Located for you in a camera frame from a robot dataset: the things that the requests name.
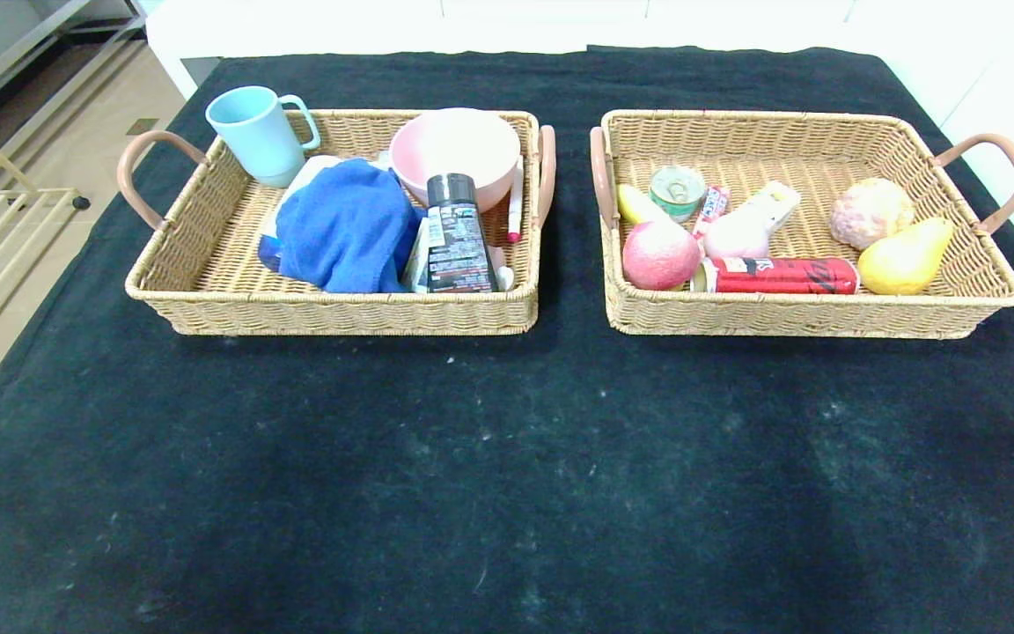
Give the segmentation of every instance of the yellow pear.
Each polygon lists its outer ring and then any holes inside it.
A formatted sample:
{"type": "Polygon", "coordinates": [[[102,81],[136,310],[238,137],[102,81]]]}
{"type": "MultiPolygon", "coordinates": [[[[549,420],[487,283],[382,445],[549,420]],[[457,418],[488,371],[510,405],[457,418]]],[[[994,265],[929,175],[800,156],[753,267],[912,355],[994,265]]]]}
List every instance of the yellow pear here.
{"type": "Polygon", "coordinates": [[[653,220],[671,220],[667,212],[652,201],[648,194],[633,188],[632,185],[617,186],[617,204],[625,220],[633,224],[651,222],[653,220]]]}
{"type": "Polygon", "coordinates": [[[877,294],[918,294],[941,269],[953,223],[944,217],[915,222],[866,248],[858,260],[863,285],[877,294]]]}

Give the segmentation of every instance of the black tablecloth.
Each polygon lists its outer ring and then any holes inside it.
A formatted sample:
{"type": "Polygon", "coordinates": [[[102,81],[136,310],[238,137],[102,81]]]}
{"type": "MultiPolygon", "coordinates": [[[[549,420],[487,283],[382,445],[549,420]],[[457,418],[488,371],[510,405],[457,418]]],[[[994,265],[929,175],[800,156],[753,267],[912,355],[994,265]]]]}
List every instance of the black tablecloth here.
{"type": "MultiPolygon", "coordinates": [[[[604,320],[587,132],[606,111],[882,113],[944,150],[880,61],[232,60],[171,129],[208,147],[205,104],[246,83],[555,126],[538,323],[179,337],[124,294],[150,232],[118,198],[0,366],[0,631],[1014,631],[1014,308],[950,342],[604,320]]],[[[137,183],[165,209],[191,171],[157,148],[137,183]]],[[[1014,229],[997,241],[1014,268],[1014,229]]]]}

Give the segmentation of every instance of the wicker basket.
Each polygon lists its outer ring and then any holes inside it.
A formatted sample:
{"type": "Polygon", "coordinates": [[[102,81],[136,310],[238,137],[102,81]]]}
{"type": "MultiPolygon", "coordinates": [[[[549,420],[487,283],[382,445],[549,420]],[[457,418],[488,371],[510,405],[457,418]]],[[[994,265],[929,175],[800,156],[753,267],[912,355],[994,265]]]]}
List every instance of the wicker basket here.
{"type": "MultiPolygon", "coordinates": [[[[373,157],[421,111],[312,111],[322,145],[313,153],[373,157]]],[[[310,137],[290,112],[297,135],[310,137]]],[[[137,137],[118,177],[129,204],[154,228],[125,282],[189,336],[512,336],[538,314],[538,253],[555,184],[555,133],[533,116],[496,113],[523,148],[522,239],[506,241],[507,201],[484,213],[490,245],[515,272],[510,291],[470,294],[324,293],[270,272],[257,258],[259,227],[283,190],[258,184],[218,137],[205,155],[169,132],[137,137]],[[155,141],[176,145],[201,164],[162,219],[138,196],[130,169],[155,141]]]]}
{"type": "Polygon", "coordinates": [[[1014,211],[981,221],[943,165],[979,142],[993,142],[1014,165],[1014,144],[994,134],[971,137],[934,157],[912,126],[893,117],[848,114],[614,111],[590,134],[600,209],[604,308],[612,328],[653,336],[960,338],[1003,306],[1014,305],[1014,272],[991,233],[1014,211]],[[621,249],[631,226],[620,220],[612,185],[647,191],[665,164],[701,169],[728,186],[733,204],[771,180],[801,193],[796,212],[771,241],[773,257],[846,257],[832,239],[835,198],[854,182],[885,177],[901,185],[917,220],[946,217],[957,226],[937,278],[919,296],[645,291],[624,278],[621,249]]]}

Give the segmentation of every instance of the pink marker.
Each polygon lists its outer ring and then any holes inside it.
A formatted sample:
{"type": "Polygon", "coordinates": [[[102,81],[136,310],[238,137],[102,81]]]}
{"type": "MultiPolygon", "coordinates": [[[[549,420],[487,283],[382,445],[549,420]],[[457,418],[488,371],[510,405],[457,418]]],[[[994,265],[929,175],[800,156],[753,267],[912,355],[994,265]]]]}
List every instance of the pink marker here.
{"type": "Polygon", "coordinates": [[[507,208],[507,241],[523,239],[523,157],[515,161],[515,181],[510,187],[510,206],[507,208]]]}

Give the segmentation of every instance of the red can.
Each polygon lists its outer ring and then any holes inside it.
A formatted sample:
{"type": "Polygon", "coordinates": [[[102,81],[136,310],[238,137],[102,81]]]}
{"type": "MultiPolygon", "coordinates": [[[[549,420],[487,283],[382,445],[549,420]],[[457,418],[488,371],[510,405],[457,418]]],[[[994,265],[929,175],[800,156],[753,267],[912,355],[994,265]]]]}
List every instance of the red can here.
{"type": "Polygon", "coordinates": [[[712,293],[854,294],[856,266],[840,257],[705,257],[691,281],[712,293]]]}

